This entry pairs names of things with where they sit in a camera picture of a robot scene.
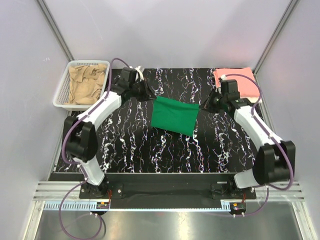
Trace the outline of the green t shirt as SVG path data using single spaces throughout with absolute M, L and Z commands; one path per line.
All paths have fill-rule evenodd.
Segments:
M 151 126 L 191 137 L 200 105 L 158 96 L 153 102 Z

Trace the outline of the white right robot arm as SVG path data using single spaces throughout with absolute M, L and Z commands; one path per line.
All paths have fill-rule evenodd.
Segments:
M 296 146 L 276 135 L 256 113 L 256 104 L 241 98 L 235 79 L 220 79 L 220 87 L 213 89 L 200 106 L 210 113 L 227 113 L 248 134 L 257 150 L 251 169 L 234 175 L 239 189 L 272 187 L 287 191 L 294 181 Z

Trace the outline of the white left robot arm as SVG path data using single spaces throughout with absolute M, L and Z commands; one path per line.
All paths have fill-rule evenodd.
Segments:
M 62 158 L 66 163 L 76 164 L 81 169 L 84 175 L 81 192 L 91 198 L 103 198 L 111 192 L 108 178 L 96 157 L 98 128 L 110 114 L 131 98 L 139 102 L 156 99 L 143 71 L 141 66 L 124 67 L 120 78 L 108 86 L 96 103 L 78 116 L 68 116 L 64 121 Z

